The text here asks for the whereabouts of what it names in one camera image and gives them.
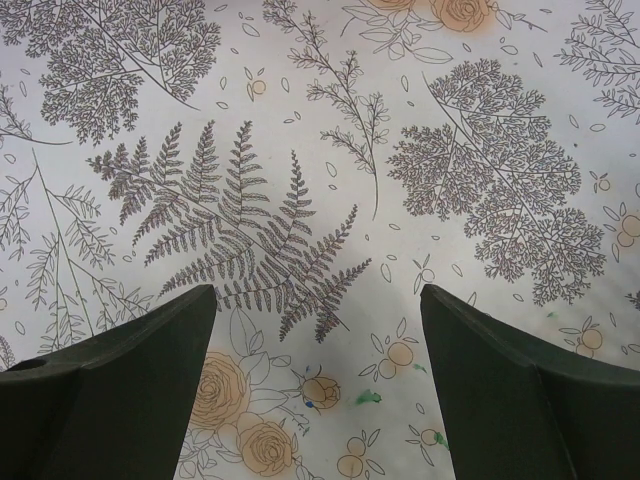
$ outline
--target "black plastic part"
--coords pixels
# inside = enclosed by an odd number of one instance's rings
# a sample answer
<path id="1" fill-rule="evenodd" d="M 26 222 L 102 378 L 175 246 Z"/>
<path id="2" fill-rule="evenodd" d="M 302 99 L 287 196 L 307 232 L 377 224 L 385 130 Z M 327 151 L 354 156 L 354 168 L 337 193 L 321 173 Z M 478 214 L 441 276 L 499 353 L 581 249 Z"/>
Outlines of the black plastic part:
<path id="1" fill-rule="evenodd" d="M 215 314 L 198 286 L 0 374 L 0 479 L 171 480 Z"/>
<path id="2" fill-rule="evenodd" d="M 581 357 L 422 291 L 457 480 L 640 478 L 640 372 Z"/>

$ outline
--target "branch drawing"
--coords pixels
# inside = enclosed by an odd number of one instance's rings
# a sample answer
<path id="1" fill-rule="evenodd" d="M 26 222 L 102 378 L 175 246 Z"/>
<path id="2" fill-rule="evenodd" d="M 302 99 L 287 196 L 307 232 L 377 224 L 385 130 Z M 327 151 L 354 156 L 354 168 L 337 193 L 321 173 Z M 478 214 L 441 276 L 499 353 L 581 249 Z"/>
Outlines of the branch drawing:
<path id="1" fill-rule="evenodd" d="M 45 142 L 33 138 L 31 125 L 26 120 L 21 120 L 13 108 L 13 98 L 9 96 L 9 87 L 0 83 L 0 118 L 4 124 L 0 124 L 0 148 L 4 145 L 5 138 L 17 138 L 42 145 L 68 145 L 71 142 Z"/>
<path id="2" fill-rule="evenodd" d="M 544 96 L 500 70 L 483 59 L 425 79 L 449 122 L 404 128 L 389 176 L 407 189 L 411 214 L 466 216 L 467 237 L 482 237 L 475 256 L 488 277 L 515 282 L 530 270 L 535 304 L 572 303 L 589 275 L 604 273 L 603 232 L 582 211 L 560 208 L 580 188 L 578 165 L 535 114 Z"/>
<path id="3" fill-rule="evenodd" d="M 153 201 L 133 243 L 158 229 L 165 233 L 154 241 L 145 265 L 167 255 L 201 252 L 166 281 L 160 295 L 213 282 L 220 308 L 251 309 L 254 303 L 260 311 L 275 308 L 282 315 L 281 340 L 294 324 L 315 316 L 316 340 L 322 342 L 333 328 L 344 326 L 336 313 L 342 296 L 371 261 L 337 272 L 331 265 L 349 236 L 357 206 L 339 228 L 314 245 L 306 219 L 315 211 L 308 209 L 312 200 L 295 152 L 291 190 L 279 213 L 272 214 L 263 208 L 270 199 L 255 190 L 267 180 L 258 174 L 262 166 L 249 143 L 252 122 L 244 122 L 237 133 L 224 182 L 218 174 L 213 126 L 211 121 L 204 127 L 188 164 L 178 152 L 180 123 L 152 164 L 144 137 L 131 157 L 121 144 L 115 154 L 107 151 L 88 163 L 111 183 L 109 197 L 122 201 L 122 224 Z"/>
<path id="4" fill-rule="evenodd" d="M 298 68 L 316 68 L 320 75 L 330 73 L 335 78 L 335 82 L 326 85 L 321 85 L 317 79 L 313 84 L 309 84 L 307 99 L 331 100 L 332 105 L 345 115 L 345 120 L 350 121 L 359 131 L 363 143 L 359 143 L 353 133 L 341 131 L 339 126 L 320 134 L 322 140 L 331 140 L 333 146 L 344 147 L 354 155 L 358 170 L 364 170 L 373 175 L 375 182 L 373 218 L 375 219 L 379 192 L 374 147 L 387 143 L 385 137 L 389 133 L 388 129 L 380 129 L 382 123 L 389 120 L 382 95 L 379 92 L 368 96 L 358 95 L 355 84 L 363 72 L 355 51 L 347 51 L 346 60 L 340 62 L 341 68 L 329 62 L 329 56 L 322 51 L 322 46 L 327 43 L 322 36 L 324 31 L 315 23 L 316 18 L 311 13 L 303 14 L 302 21 L 297 23 L 292 17 L 297 7 L 291 0 L 266 0 L 264 8 L 264 19 L 268 23 L 280 27 L 287 34 L 296 32 L 299 35 L 296 41 L 304 43 L 302 51 L 292 48 L 288 56 Z"/>
<path id="5" fill-rule="evenodd" d="M 82 186 L 71 185 L 64 193 L 51 190 L 35 152 L 33 156 L 31 175 L 22 181 L 7 176 L 11 190 L 0 189 L 0 250 L 13 250 L 9 260 L 25 256 L 25 246 L 32 242 L 26 225 L 32 208 L 29 192 L 40 187 L 46 204 L 37 207 L 38 221 L 48 216 L 53 229 L 29 253 L 33 261 L 26 267 L 31 271 L 26 298 L 36 311 L 42 306 L 52 317 L 39 350 L 51 353 L 145 314 L 152 297 L 141 296 L 140 288 L 126 292 L 122 282 L 93 273 L 115 265 L 108 234 L 96 224 L 101 206 Z M 91 308 L 87 290 L 99 306 Z"/>
<path id="6" fill-rule="evenodd" d="M 415 0 L 359 0 L 353 5 L 342 7 L 351 15 L 342 29 L 354 20 L 363 23 L 365 30 L 360 36 L 377 43 L 374 54 L 387 51 L 390 60 L 413 57 L 423 63 L 442 64 L 453 60 L 446 51 L 438 48 L 419 46 L 424 44 L 425 32 L 433 32 L 445 27 L 455 32 L 470 33 L 489 17 L 495 18 L 508 30 L 520 22 L 529 30 L 534 28 L 547 32 L 544 28 L 526 20 L 526 14 L 512 14 L 501 9 L 497 2 L 487 0 L 431 0 L 431 14 L 435 18 L 425 18 L 423 9 L 415 8 Z"/>
<path id="7" fill-rule="evenodd" d="M 578 15 L 571 35 L 565 40 L 569 50 L 562 48 L 561 65 L 581 70 L 593 86 L 602 84 L 601 96 L 594 99 L 609 108 L 609 117 L 625 118 L 637 115 L 640 124 L 640 61 L 636 60 L 640 46 L 633 38 L 636 28 L 630 21 L 634 12 L 621 13 L 622 0 L 587 0 L 587 10 L 595 14 Z"/>
<path id="8" fill-rule="evenodd" d="M 204 10 L 204 0 L 7 0 L 0 24 L 5 44 L 26 40 L 29 57 L 49 59 L 44 119 L 68 122 L 81 143 L 97 145 L 135 128 L 145 80 L 189 106 L 220 45 Z"/>

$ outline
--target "patterned fabric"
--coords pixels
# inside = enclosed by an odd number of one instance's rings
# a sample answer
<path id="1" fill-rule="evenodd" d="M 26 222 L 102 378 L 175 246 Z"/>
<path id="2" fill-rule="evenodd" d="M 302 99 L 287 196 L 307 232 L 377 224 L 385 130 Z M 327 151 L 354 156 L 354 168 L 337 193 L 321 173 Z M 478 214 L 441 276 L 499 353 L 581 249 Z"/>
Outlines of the patterned fabric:
<path id="1" fill-rule="evenodd" d="M 0 370 L 212 283 L 176 479 L 454 478 L 425 284 L 640 368 L 633 7 L 3 0 Z"/>

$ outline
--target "orange rose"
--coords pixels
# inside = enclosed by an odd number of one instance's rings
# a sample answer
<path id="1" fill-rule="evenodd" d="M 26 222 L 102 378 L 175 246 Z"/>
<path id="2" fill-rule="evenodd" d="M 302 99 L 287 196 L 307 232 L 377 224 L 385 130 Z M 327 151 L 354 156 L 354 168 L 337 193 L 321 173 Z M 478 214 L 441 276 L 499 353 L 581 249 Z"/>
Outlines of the orange rose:
<path id="1" fill-rule="evenodd" d="M 235 422 L 249 406 L 247 379 L 228 355 L 208 352 L 200 375 L 191 423 L 217 430 Z"/>
<path id="2" fill-rule="evenodd" d="M 371 3 L 380 10 L 398 12 L 413 7 L 416 0 L 371 0 Z"/>
<path id="3" fill-rule="evenodd" d="M 302 396 L 316 408 L 331 408 L 340 400 L 340 387 L 330 378 L 311 378 L 302 385 Z"/>
<path id="4" fill-rule="evenodd" d="M 445 27 L 472 32 L 489 15 L 487 0 L 431 0 L 431 11 Z"/>
<path id="5" fill-rule="evenodd" d="M 255 413 L 243 413 L 237 429 L 242 459 L 252 472 L 273 477 L 293 463 L 291 439 L 277 423 L 265 422 Z"/>

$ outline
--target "green paint stain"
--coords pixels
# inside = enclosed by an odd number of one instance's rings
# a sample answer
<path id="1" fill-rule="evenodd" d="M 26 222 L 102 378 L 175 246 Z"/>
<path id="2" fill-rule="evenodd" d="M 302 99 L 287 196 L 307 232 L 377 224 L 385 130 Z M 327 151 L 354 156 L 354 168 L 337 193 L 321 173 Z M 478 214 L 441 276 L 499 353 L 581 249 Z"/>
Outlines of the green paint stain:
<path id="1" fill-rule="evenodd" d="M 449 450 L 449 444 L 447 443 L 447 441 L 444 439 L 444 436 L 440 432 L 436 432 L 436 434 L 433 437 L 434 437 L 433 439 L 436 442 L 438 442 L 440 445 L 444 446 L 444 448 Z"/>
<path id="2" fill-rule="evenodd" d="M 422 370 L 424 373 L 426 373 L 427 375 L 429 375 L 429 372 L 427 372 L 427 369 L 424 368 L 422 365 L 418 365 L 417 363 L 413 364 L 413 369 L 414 370 Z"/>
<path id="3" fill-rule="evenodd" d="M 356 398 L 356 405 L 363 405 L 365 403 L 380 403 L 382 397 L 377 393 L 372 393 L 368 388 L 362 392 L 358 398 Z"/>

